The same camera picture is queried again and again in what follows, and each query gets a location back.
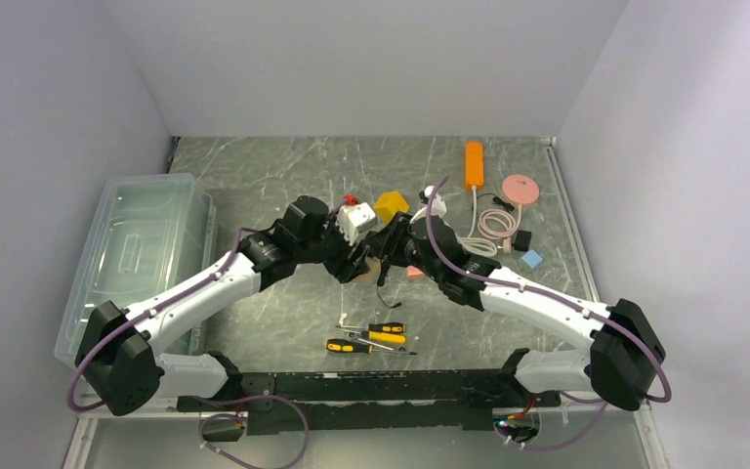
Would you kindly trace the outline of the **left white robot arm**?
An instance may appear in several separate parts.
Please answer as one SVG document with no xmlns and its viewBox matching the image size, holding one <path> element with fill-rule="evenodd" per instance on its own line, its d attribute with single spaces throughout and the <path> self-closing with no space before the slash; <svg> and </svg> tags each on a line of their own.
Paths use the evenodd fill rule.
<svg viewBox="0 0 750 469">
<path fill-rule="evenodd" d="M 329 208 L 302 195 L 265 230 L 239 229 L 230 250 L 210 267 L 162 293 L 126 307 L 106 301 L 89 317 L 67 391 L 68 406 L 86 380 L 97 406 L 127 415 L 154 397 L 198 397 L 218 410 L 241 397 L 239 371 L 220 353 L 168 353 L 194 326 L 242 299 L 291 277 L 304 264 L 321 264 L 341 283 L 366 270 L 365 235 L 379 220 L 369 204 L 342 201 Z"/>
</svg>

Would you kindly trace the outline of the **blue usb charger plug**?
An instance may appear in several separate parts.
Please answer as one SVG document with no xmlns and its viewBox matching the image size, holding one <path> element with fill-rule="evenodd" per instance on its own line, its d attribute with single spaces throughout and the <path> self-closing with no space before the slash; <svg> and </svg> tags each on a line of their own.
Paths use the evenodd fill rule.
<svg viewBox="0 0 750 469">
<path fill-rule="evenodd" d="M 524 262 L 531 270 L 535 270 L 543 264 L 544 258 L 537 251 L 529 249 L 521 255 L 521 261 Z"/>
</svg>

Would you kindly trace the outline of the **black adapter with cable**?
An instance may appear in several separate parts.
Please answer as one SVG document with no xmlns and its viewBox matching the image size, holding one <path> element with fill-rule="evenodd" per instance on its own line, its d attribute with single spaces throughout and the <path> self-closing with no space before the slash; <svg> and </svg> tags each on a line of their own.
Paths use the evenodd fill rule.
<svg viewBox="0 0 750 469">
<path fill-rule="evenodd" d="M 402 281 L 398 277 L 380 274 L 376 280 L 375 293 L 381 305 L 387 309 L 396 309 L 402 306 L 400 291 Z"/>
</svg>

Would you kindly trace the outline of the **round pink power socket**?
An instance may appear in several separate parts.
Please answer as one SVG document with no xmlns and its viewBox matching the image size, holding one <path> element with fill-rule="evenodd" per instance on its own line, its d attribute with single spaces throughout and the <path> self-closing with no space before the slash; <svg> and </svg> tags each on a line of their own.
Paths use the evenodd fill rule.
<svg viewBox="0 0 750 469">
<path fill-rule="evenodd" d="M 540 188 L 532 178 L 523 174 L 513 174 L 502 181 L 501 193 L 505 201 L 527 207 L 538 200 Z"/>
</svg>

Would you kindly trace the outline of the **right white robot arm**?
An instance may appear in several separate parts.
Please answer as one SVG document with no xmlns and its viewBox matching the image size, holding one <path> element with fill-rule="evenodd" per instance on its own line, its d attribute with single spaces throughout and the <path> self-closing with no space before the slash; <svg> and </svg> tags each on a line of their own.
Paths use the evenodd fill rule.
<svg viewBox="0 0 750 469">
<path fill-rule="evenodd" d="M 438 216 L 396 217 L 363 244 L 386 266 L 419 269 L 454 303 L 523 320 L 570 345 L 564 352 L 517 352 L 513 370 L 498 382 L 508 404 L 545 391 L 593 392 L 629 411 L 671 401 L 665 349 L 637 303 L 584 300 L 528 280 L 468 252 Z"/>
</svg>

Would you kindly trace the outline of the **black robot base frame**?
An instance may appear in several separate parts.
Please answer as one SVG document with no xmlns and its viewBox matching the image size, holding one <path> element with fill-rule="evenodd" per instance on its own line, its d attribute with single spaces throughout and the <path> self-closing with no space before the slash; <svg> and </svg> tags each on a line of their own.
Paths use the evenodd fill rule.
<svg viewBox="0 0 750 469">
<path fill-rule="evenodd" d="M 556 391 L 532 394 L 511 370 L 438 369 L 340 372 L 242 372 L 214 397 L 178 398 L 181 413 L 239 409 L 250 436 L 281 432 L 458 427 L 489 431 L 506 410 L 557 407 Z"/>
</svg>

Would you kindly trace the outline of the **yellow cube socket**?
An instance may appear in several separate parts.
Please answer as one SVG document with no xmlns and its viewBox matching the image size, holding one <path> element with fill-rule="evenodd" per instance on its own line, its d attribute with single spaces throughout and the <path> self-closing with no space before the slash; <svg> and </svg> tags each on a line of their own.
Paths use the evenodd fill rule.
<svg viewBox="0 0 750 469">
<path fill-rule="evenodd" d="M 383 192 L 373 205 L 373 211 L 382 224 L 389 224 L 398 213 L 406 213 L 409 204 L 398 191 Z"/>
</svg>

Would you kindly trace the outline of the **beige wooden cube socket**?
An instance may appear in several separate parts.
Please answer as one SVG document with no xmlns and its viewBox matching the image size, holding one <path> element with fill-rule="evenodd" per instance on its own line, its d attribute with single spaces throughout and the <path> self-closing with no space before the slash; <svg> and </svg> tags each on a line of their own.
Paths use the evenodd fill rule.
<svg viewBox="0 0 750 469">
<path fill-rule="evenodd" d="M 356 283 L 376 282 L 380 275 L 381 263 L 378 259 L 367 257 L 364 259 L 364 265 L 361 272 L 353 279 Z"/>
</svg>

